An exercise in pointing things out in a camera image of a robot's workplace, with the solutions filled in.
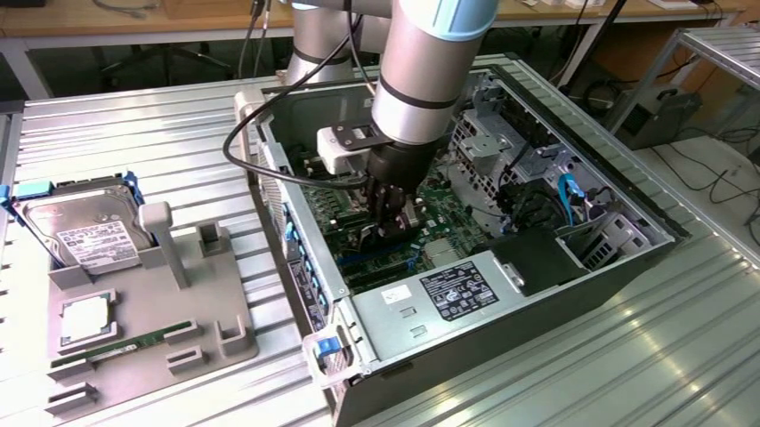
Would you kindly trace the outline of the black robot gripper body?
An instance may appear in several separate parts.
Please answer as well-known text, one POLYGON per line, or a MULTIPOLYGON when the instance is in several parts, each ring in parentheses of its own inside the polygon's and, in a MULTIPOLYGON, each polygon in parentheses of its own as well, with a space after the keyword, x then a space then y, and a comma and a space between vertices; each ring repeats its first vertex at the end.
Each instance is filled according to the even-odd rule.
POLYGON ((375 146, 369 152, 370 179, 383 186, 415 191, 427 176, 437 150, 434 142, 422 145, 394 142, 375 146))

